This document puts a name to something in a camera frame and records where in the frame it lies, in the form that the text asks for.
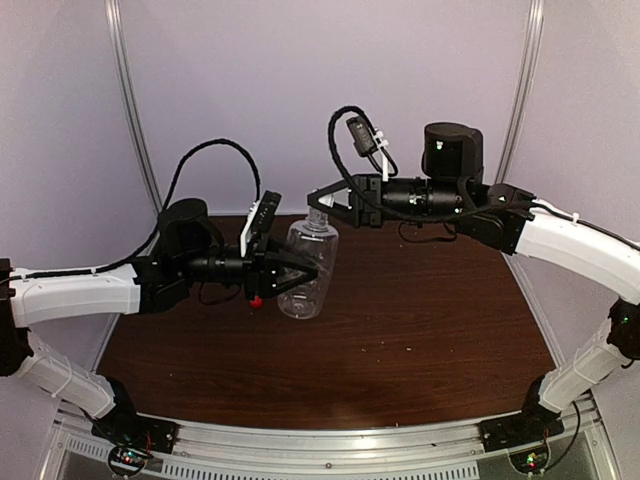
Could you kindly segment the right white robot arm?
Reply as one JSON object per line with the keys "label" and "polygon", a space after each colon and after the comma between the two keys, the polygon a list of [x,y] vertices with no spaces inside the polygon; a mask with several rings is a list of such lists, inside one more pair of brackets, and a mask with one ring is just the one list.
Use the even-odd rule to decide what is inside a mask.
{"label": "right white robot arm", "polygon": [[512,185],[485,185],[483,135],[462,124],[424,128],[423,178],[386,172],[344,175],[308,195],[309,206],[354,228],[398,220],[449,224],[507,255],[555,264],[618,294],[604,326],[565,364],[530,386],[513,419],[519,440],[535,440],[585,391],[639,358],[639,245],[556,210]]}

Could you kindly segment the red bottle cap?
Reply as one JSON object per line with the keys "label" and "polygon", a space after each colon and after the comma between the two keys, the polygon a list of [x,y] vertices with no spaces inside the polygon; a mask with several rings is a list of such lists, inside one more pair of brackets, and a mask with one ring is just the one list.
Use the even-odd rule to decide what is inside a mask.
{"label": "red bottle cap", "polygon": [[255,296],[249,301],[249,304],[253,309],[260,309],[263,306],[263,299],[259,296]]}

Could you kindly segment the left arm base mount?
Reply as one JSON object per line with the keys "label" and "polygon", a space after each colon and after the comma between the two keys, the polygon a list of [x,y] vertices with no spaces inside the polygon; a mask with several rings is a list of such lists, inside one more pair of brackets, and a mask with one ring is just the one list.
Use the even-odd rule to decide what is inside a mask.
{"label": "left arm base mount", "polygon": [[84,415],[92,424],[91,433],[113,445],[107,456],[108,468],[117,478],[130,479],[154,459],[154,452],[173,452],[178,424],[140,415],[125,386],[111,377],[106,380],[114,393],[114,407],[100,418]]}

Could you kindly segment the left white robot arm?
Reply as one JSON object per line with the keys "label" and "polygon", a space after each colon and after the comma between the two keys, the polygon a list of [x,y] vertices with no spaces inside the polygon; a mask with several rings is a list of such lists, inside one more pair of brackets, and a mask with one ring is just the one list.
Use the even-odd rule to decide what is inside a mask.
{"label": "left white robot arm", "polygon": [[194,284],[238,286],[255,302],[317,278],[309,256],[275,239],[270,229],[280,197],[266,192],[247,217],[236,245],[226,244],[201,199],[175,202],[157,219],[154,247],[122,265],[77,270],[13,269],[1,261],[1,374],[25,378],[54,397],[103,420],[123,444],[144,424],[124,386],[93,374],[38,339],[39,322],[94,314],[155,314],[190,296]]}

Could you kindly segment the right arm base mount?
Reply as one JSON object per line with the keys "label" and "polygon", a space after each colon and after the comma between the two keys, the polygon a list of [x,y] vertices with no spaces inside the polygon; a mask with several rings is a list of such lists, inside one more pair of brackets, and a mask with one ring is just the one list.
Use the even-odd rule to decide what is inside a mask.
{"label": "right arm base mount", "polygon": [[484,451],[512,450],[511,465],[526,475],[541,475],[552,465],[548,441],[564,432],[560,414],[539,403],[542,380],[540,376],[532,382],[519,413],[484,420],[478,425]]}

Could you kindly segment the white bottle cap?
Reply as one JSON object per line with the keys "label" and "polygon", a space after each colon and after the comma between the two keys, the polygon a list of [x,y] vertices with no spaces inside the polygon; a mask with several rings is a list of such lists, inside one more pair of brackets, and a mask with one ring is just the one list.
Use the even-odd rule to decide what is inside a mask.
{"label": "white bottle cap", "polygon": [[327,194],[319,197],[317,202],[326,207],[332,208],[334,206],[335,197],[333,194]]}

